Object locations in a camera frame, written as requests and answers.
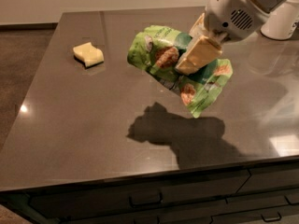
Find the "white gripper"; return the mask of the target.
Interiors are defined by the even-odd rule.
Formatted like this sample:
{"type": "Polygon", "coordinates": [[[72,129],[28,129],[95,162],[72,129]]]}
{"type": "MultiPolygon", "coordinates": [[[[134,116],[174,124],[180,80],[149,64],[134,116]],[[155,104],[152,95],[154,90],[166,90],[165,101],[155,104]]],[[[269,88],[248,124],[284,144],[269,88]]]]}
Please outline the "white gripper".
{"type": "Polygon", "coordinates": [[[205,36],[208,32],[215,36],[226,35],[226,41],[238,42],[264,25],[269,16],[254,0],[209,0],[205,14],[201,14],[189,31],[191,37],[200,37],[188,45],[175,69],[188,76],[222,55],[221,45],[205,36]]]}

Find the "white cylindrical robot base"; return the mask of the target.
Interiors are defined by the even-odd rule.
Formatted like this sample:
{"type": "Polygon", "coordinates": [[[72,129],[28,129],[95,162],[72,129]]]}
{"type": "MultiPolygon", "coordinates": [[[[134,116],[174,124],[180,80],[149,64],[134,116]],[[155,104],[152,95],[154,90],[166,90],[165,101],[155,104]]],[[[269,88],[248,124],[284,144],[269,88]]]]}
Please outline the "white cylindrical robot base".
{"type": "Polygon", "coordinates": [[[270,15],[261,33],[271,39],[286,40],[299,23],[299,0],[287,0],[277,7],[270,15]]]}

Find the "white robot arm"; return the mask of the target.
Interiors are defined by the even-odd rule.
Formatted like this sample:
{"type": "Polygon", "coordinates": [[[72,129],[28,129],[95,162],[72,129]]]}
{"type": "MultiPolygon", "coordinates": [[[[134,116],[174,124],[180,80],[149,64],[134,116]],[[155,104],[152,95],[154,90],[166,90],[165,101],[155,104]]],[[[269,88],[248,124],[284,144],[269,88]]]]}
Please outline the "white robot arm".
{"type": "Polygon", "coordinates": [[[264,25],[270,13],[287,0],[209,0],[189,31],[192,41],[176,70],[197,72],[222,55],[222,45],[246,39],[264,25]]]}

